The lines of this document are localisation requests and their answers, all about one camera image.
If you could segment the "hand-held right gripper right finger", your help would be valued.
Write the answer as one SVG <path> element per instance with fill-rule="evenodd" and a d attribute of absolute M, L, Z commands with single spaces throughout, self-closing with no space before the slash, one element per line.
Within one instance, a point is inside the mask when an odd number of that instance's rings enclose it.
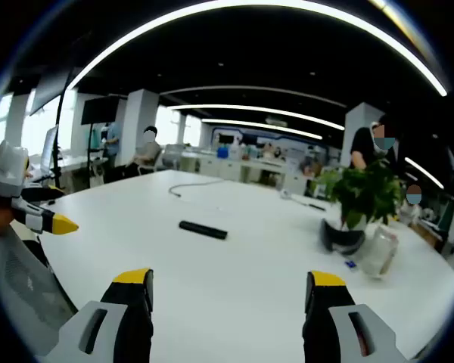
<path fill-rule="evenodd" d="M 302 329 L 306 362 L 406 362 L 394 331 L 356 304 L 337 275 L 309 271 Z"/>

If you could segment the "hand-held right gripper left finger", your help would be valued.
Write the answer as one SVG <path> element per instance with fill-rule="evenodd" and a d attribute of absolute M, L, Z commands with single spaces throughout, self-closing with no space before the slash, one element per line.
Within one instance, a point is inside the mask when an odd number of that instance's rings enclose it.
<path fill-rule="evenodd" d="M 101 300 L 85 304 L 60 330 L 42 362 L 149 362 L 154 335 L 150 268 L 116 276 Z"/>

